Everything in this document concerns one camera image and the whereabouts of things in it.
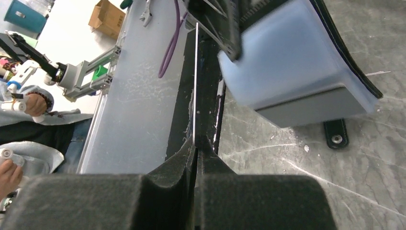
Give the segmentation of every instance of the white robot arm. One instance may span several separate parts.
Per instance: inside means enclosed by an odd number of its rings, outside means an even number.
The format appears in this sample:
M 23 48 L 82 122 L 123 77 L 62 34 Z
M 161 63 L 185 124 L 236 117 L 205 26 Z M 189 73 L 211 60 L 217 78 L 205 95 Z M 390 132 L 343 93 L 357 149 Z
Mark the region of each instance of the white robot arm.
M 20 66 L 21 69 L 19 69 L 19 73 L 21 70 L 21 78 L 16 75 L 12 79 L 16 84 L 10 88 L 10 91 L 18 89 L 21 84 L 25 83 L 28 77 L 33 75 L 38 68 L 41 68 L 46 72 L 43 76 L 44 83 L 47 85 L 58 84 L 59 87 L 64 89 L 63 95 L 70 101 L 75 101 L 77 98 L 86 95 L 93 95 L 98 90 L 108 89 L 113 80 L 113 75 L 110 71 L 101 73 L 102 71 L 98 70 L 106 64 L 110 64 L 110 68 L 114 69 L 121 53 L 120 47 L 113 46 L 94 60 L 90 62 L 83 61 L 74 66 L 50 61 L 45 55 L 27 44 L 24 38 L 16 33 L 6 31 L 6 35 L 8 36 L 7 39 L 0 37 L 0 47 L 3 50 L 7 50 L 14 60 L 24 63 Z M 8 39 L 10 39 L 14 46 L 24 52 L 25 58 L 21 58 L 21 54 L 16 53 L 13 47 L 7 44 L 7 42 L 10 42 Z M 83 84 L 85 76 L 93 72 L 100 74 L 97 74 L 91 82 Z
M 28 96 L 18 94 L 17 90 L 19 90 L 27 82 L 27 80 L 36 73 L 37 69 L 39 68 L 39 64 L 33 60 L 28 60 L 22 65 L 17 65 L 14 77 L 12 77 L 7 83 L 8 94 L 13 97 L 13 100 L 3 102 L 1 104 L 2 110 L 25 112 L 25 110 L 27 109 L 26 103 L 28 100 Z M 43 78 L 45 81 L 50 79 L 50 77 L 47 76 L 45 72 Z M 36 123 L 41 123 L 44 121 L 44 119 L 44 115 L 33 117 L 33 120 Z

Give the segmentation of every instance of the black mounting bracket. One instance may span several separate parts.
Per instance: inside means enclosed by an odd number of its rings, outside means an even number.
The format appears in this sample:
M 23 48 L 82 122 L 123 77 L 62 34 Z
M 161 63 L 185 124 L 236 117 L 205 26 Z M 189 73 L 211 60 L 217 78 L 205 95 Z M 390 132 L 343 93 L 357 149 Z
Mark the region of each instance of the black mounting bracket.
M 340 150 L 348 146 L 350 140 L 344 119 L 326 121 L 323 123 L 323 126 L 327 146 L 330 149 Z
M 199 22 L 231 61 L 241 56 L 240 9 L 236 0 L 183 0 L 190 23 Z

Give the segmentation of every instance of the human hand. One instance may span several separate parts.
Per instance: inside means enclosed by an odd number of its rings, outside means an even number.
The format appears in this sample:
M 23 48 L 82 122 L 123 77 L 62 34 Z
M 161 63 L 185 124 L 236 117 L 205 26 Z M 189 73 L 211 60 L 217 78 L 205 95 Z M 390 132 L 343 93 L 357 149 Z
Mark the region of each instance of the human hand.
M 44 114 L 47 109 L 45 98 L 36 93 L 28 95 L 26 105 L 25 113 L 34 117 Z
M 23 178 L 23 169 L 12 160 L 6 160 L 0 165 L 0 199 L 15 191 Z

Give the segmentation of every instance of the green component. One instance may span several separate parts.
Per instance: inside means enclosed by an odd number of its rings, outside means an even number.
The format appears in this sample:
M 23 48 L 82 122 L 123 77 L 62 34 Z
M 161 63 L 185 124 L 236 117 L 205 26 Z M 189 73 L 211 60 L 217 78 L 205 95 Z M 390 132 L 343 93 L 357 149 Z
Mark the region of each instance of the green component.
M 127 7 L 131 6 L 132 3 L 133 3 L 133 0 L 124 0 L 121 2 L 120 8 L 122 10 L 125 10 Z
M 107 73 L 107 68 L 105 68 L 104 66 L 99 66 L 97 68 L 97 70 L 94 71 L 93 73 L 93 77 L 91 78 L 92 81 L 98 79 L 101 75 L 106 74 Z

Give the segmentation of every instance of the jeans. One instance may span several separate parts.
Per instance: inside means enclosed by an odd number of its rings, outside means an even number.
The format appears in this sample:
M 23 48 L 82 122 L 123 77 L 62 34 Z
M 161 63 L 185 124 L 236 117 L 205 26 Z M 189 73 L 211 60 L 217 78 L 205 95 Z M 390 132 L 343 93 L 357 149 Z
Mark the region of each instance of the jeans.
M 86 137 L 90 129 L 91 119 L 77 122 L 73 131 L 72 140 L 65 154 L 65 160 L 56 169 L 55 173 L 76 173 L 82 155 Z

